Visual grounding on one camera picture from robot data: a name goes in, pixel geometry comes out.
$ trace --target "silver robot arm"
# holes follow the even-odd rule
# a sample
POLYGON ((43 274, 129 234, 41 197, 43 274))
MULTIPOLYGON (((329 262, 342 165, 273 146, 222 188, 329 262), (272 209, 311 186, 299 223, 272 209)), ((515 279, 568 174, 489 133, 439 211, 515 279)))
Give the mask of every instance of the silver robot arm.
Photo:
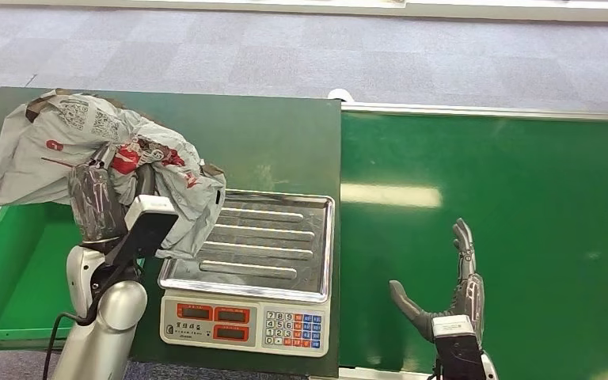
MULTIPOLYGON (((108 167, 114 151, 102 146, 85 164, 71 170, 69 193, 82 243, 66 259, 66 278, 75 321, 59 357, 53 380, 120 380, 147 304, 136 260, 154 256, 177 221, 168 198, 152 196, 152 168, 137 169, 137 196, 124 214, 108 167)), ((44 368, 48 376, 50 352, 44 368)))
POLYGON ((484 280, 477 273, 477 258, 474 253, 474 243, 472 239, 472 231, 467 226, 465 221, 459 218, 453 225, 453 232, 455 235, 454 246, 458 250, 458 283, 453 291, 453 297, 451 304, 447 310, 441 312, 428 312, 422 307, 418 306, 413 300, 411 300, 402 286, 397 280, 391 280, 390 285, 390 296, 393 302, 400 311, 409 319, 409 321, 416 327, 416 330, 420 335, 427 341, 434 343, 437 347, 438 363, 448 365, 448 373, 452 376, 447 377, 447 368, 443 368, 445 378, 460 378, 464 380, 481 380, 483 378, 494 378, 497 380, 497 373, 492 365, 490 358, 483 352, 482 349, 482 338, 484 333, 484 280), (437 333, 436 326, 442 326, 450 321, 456 321, 456 316, 465 316, 465 320, 458 319, 459 324, 469 323, 471 332, 474 335, 474 343, 476 345, 475 352, 472 353, 472 362, 466 363, 466 361, 450 359, 448 343, 451 339, 457 339, 457 345, 455 347, 461 347, 461 342, 464 340, 465 345, 468 345, 469 334, 468 331, 461 332, 460 336, 455 335, 442 335, 437 333), (468 371, 459 368, 453 368, 458 366, 470 365, 472 368, 468 371), (486 374, 490 376, 484 376, 479 371, 479 368, 483 368, 486 374))

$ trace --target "green plastic bin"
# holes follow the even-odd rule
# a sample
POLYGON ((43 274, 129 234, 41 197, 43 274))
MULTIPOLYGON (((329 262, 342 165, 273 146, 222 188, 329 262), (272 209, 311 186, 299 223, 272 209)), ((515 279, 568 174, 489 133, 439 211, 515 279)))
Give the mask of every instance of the green plastic bin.
MULTIPOLYGON (((46 348, 57 314, 73 311, 66 260, 80 239, 69 206, 0 210, 0 350, 46 348)), ((62 321, 56 347, 63 345, 70 325, 62 321)))

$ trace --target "digital scale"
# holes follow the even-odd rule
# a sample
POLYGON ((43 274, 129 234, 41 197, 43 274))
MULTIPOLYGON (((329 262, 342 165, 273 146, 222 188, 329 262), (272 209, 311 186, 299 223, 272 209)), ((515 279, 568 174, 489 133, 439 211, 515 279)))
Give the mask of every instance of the digital scale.
POLYGON ((320 357, 329 349, 334 200, 227 190, 194 260, 162 265, 168 344, 320 357))

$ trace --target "red print on bag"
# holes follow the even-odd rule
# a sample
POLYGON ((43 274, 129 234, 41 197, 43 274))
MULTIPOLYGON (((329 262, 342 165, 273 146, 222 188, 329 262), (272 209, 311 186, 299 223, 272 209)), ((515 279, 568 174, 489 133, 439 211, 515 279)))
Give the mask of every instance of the red print on bag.
POLYGON ((190 172, 184 173, 183 178, 185 178, 185 182, 187 183, 187 188, 191 188, 192 186, 197 184, 197 179, 190 172))
POLYGON ((177 166, 185 166, 185 161, 178 155, 178 150, 170 149, 169 156, 163 160, 161 160, 161 164, 164 166, 167 165, 177 165, 177 166))
POLYGON ((58 150, 58 151, 62 151, 62 149, 64 149, 64 144, 56 142, 55 140, 46 141, 45 146, 47 146, 48 149, 58 150))
POLYGON ((129 149, 129 145, 122 145, 113 158, 112 167, 122 174, 129 174, 136 170, 141 156, 139 152, 129 149))

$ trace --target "black cable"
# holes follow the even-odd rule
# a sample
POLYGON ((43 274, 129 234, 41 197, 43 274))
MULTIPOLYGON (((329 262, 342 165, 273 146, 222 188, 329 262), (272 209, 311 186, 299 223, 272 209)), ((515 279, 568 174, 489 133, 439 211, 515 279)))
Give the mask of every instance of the black cable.
POLYGON ((48 380, 48 369, 50 367, 50 358, 52 356, 52 347, 55 345, 55 339, 57 337, 57 329, 59 329, 59 323, 63 317, 67 317, 76 321, 78 316, 71 313, 61 313, 55 319, 55 324, 52 326, 52 333, 50 334, 50 341, 47 342, 47 352, 45 353, 45 364, 43 365, 43 380, 48 380))

